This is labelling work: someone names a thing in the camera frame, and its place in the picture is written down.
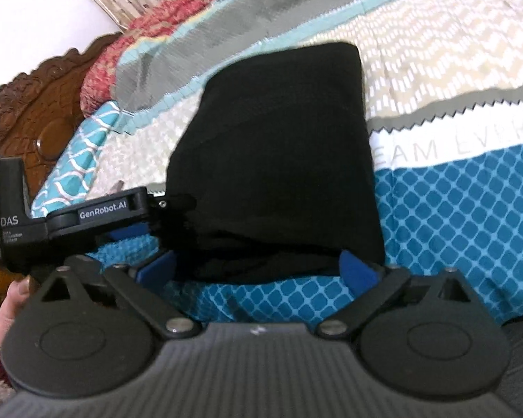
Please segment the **person's left hand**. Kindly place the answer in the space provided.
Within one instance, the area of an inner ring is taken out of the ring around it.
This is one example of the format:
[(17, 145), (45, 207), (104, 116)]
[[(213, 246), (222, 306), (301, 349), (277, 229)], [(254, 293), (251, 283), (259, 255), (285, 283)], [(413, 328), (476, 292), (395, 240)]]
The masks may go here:
[(31, 276), (10, 283), (0, 307), (0, 347), (17, 316), (37, 288), (37, 282)]

